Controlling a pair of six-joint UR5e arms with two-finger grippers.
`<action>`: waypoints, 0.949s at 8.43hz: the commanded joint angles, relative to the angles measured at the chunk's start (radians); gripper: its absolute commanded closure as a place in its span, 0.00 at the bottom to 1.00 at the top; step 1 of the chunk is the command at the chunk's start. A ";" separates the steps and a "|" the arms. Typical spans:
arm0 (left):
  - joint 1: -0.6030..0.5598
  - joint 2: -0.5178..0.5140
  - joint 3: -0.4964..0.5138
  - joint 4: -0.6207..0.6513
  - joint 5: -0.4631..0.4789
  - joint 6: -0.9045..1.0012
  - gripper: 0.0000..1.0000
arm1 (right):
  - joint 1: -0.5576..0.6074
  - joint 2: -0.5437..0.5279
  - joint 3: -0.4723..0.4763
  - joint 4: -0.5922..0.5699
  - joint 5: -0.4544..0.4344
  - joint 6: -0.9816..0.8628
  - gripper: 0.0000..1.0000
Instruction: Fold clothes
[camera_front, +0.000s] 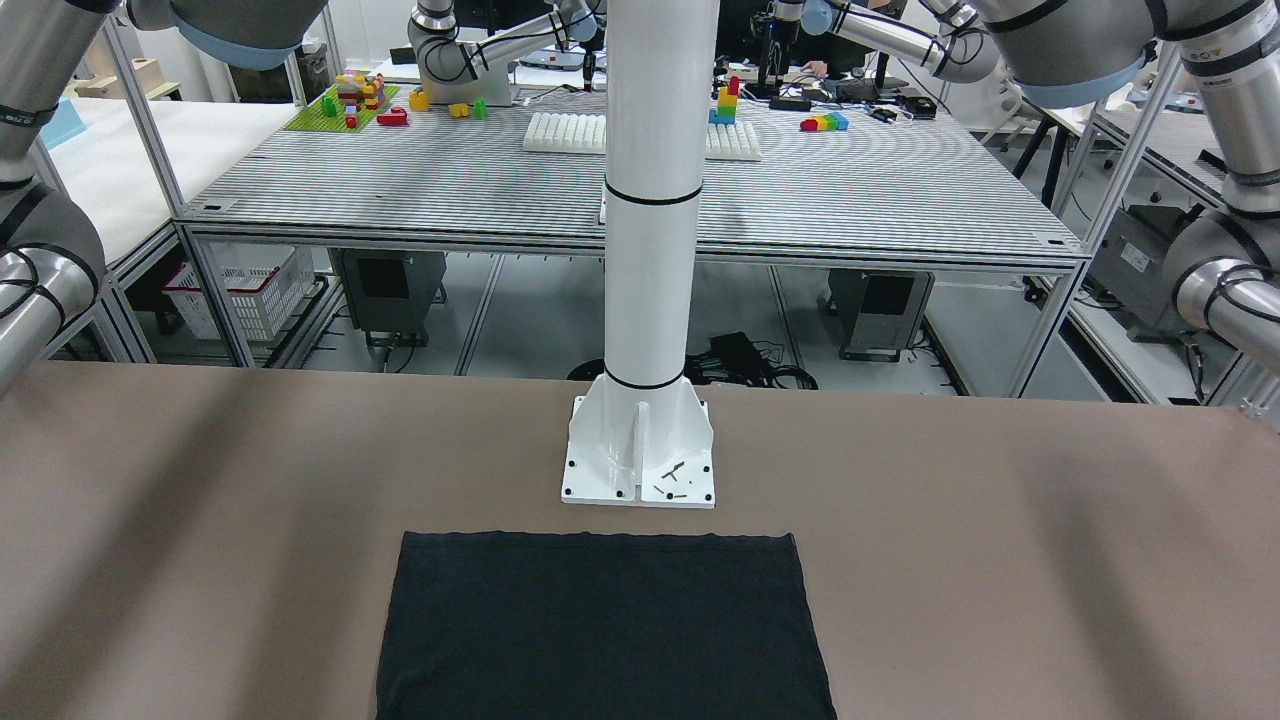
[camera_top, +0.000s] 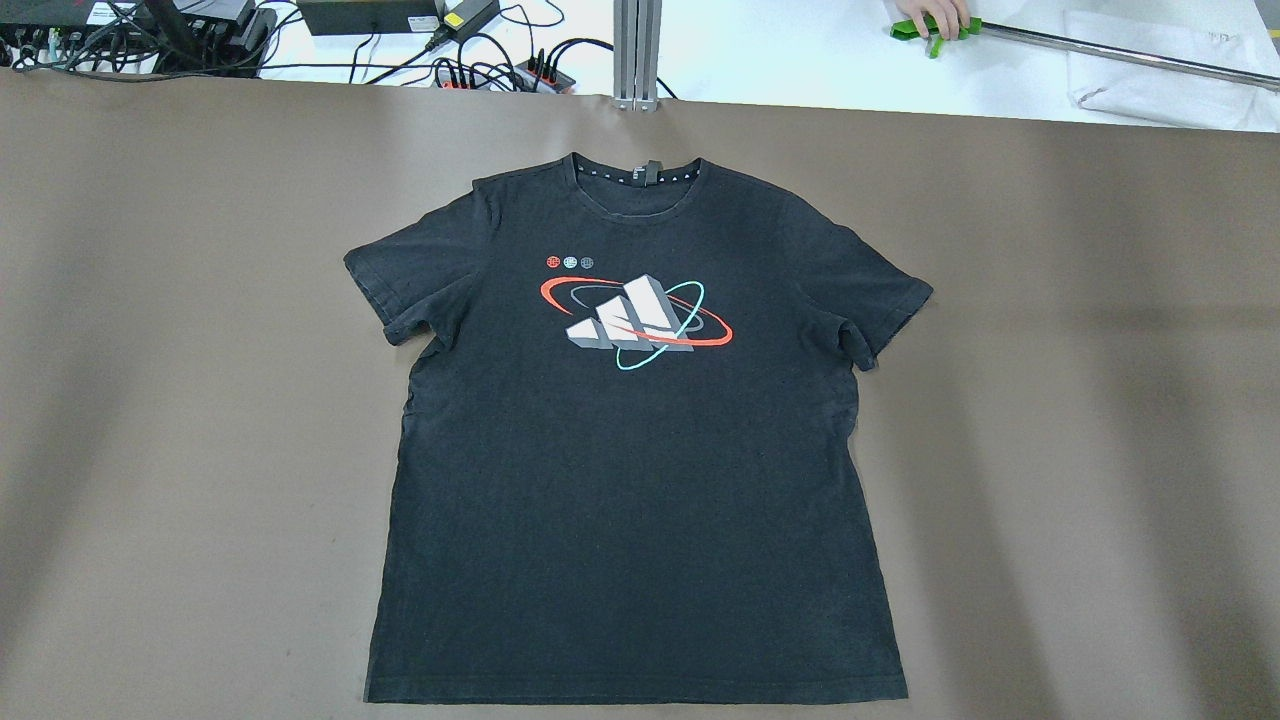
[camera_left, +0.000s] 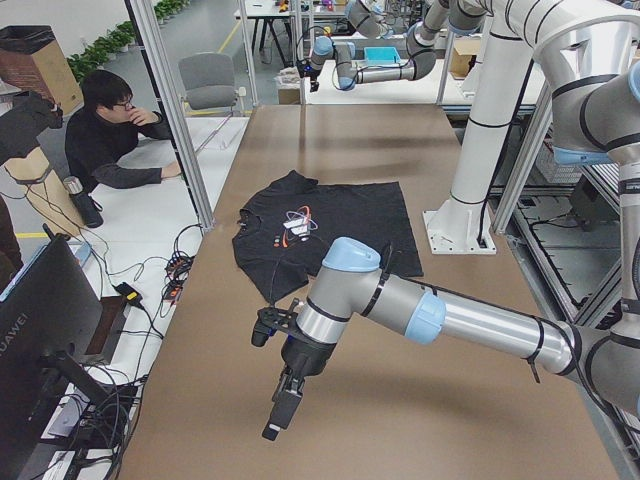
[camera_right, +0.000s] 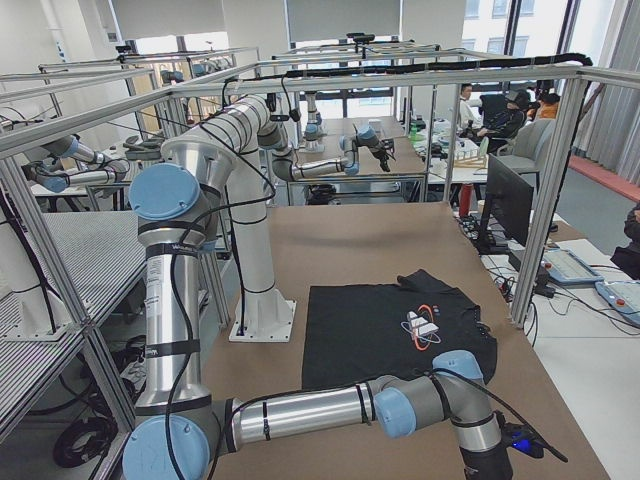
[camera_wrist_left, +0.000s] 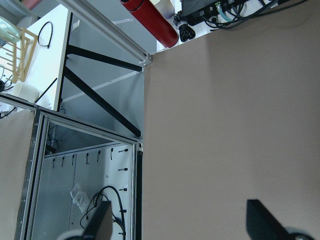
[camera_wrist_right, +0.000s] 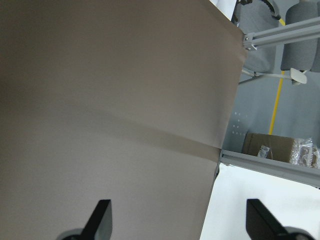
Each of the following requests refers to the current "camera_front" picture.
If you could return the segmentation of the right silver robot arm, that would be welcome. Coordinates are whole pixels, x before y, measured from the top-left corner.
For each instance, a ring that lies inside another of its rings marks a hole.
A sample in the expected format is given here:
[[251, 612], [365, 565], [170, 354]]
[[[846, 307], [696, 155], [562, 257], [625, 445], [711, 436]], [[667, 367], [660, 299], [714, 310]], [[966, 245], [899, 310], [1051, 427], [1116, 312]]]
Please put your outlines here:
[[[285, 60], [320, 1], [128, 1], [133, 27], [177, 29], [233, 67]], [[99, 232], [65, 193], [38, 181], [29, 150], [54, 118], [115, 1], [5, 1], [1, 50], [1, 387], [10, 388], [64, 327], [96, 302], [108, 265]]]

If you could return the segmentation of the background silver robot arm right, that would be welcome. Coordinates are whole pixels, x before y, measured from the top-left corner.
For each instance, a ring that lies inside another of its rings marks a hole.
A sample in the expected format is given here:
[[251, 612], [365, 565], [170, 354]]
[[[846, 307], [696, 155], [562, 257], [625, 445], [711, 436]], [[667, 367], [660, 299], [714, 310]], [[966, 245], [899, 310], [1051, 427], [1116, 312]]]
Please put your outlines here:
[[832, 35], [896, 56], [943, 82], [975, 83], [995, 70], [1001, 53], [973, 6], [965, 1], [922, 5], [940, 23], [932, 35], [854, 1], [773, 1], [771, 14], [800, 24], [808, 35]]

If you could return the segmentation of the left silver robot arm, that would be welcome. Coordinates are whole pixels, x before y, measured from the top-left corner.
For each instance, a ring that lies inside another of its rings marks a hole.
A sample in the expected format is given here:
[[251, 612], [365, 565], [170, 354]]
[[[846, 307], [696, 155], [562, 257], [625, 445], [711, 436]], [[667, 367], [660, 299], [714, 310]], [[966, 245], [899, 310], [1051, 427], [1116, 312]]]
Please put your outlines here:
[[1277, 4], [977, 1], [1012, 79], [1036, 105], [1080, 106], [1129, 82], [1143, 49], [1178, 53], [1212, 132], [1220, 204], [1164, 259], [1162, 287], [1190, 328], [1277, 373]]

